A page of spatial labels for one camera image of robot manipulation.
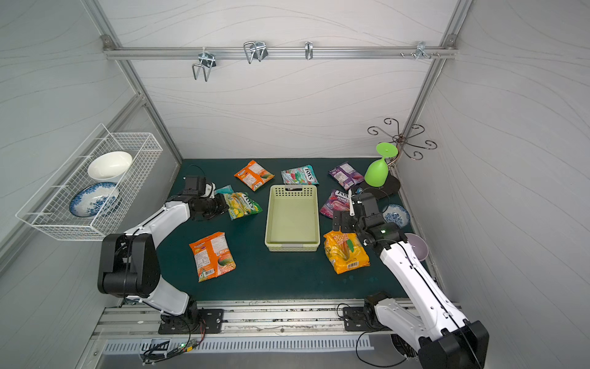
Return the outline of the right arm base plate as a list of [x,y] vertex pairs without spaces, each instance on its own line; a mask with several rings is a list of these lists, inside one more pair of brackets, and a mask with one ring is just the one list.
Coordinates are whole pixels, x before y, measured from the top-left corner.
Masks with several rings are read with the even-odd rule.
[[344,305],[340,308],[339,315],[344,322],[344,330],[348,332],[379,331],[384,328],[362,307]]

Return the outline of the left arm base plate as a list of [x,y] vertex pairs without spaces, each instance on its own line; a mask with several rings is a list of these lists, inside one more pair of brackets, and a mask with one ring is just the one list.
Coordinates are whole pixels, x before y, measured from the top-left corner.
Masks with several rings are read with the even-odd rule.
[[160,335],[219,334],[224,321],[223,309],[189,310],[184,315],[161,315]]

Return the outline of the teal mint blossom candy bag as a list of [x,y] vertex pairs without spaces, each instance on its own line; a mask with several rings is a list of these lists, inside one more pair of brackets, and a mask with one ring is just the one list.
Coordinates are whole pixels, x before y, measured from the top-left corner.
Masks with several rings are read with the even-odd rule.
[[229,194],[233,194],[234,190],[232,188],[231,185],[226,185],[224,187],[221,188],[216,188],[216,190],[214,191],[215,195],[217,194],[222,194],[222,195],[229,195]]

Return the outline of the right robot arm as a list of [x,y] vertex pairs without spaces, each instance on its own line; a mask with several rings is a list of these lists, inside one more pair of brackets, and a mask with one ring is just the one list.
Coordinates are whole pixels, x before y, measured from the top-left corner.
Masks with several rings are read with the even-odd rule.
[[424,368],[483,368],[490,334],[470,321],[429,276],[407,235],[386,222],[370,193],[349,195],[349,209],[336,211],[333,230],[355,234],[393,273],[413,303],[414,312],[385,293],[366,299],[370,324],[390,329],[401,348],[411,347]]

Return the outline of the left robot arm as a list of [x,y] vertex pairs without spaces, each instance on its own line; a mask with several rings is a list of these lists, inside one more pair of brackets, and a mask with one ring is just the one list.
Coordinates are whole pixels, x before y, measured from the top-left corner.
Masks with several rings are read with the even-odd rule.
[[157,248],[187,221],[213,218],[226,210],[221,194],[207,198],[181,195],[126,232],[107,235],[101,243],[98,291],[135,299],[166,315],[184,315],[189,295],[163,278]]

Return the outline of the green spring tea candy bag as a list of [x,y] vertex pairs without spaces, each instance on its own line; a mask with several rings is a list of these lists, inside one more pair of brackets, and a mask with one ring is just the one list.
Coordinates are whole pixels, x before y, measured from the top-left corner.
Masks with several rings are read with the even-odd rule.
[[244,192],[224,194],[224,200],[228,206],[227,211],[231,220],[257,215],[263,211],[262,207]]

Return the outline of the purple berries candy bag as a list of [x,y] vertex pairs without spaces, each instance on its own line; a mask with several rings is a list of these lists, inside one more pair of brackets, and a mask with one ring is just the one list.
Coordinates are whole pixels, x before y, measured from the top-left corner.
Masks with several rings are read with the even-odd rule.
[[333,190],[329,198],[320,209],[321,215],[327,218],[333,218],[334,212],[348,212],[350,210],[350,200],[348,194],[339,190]]

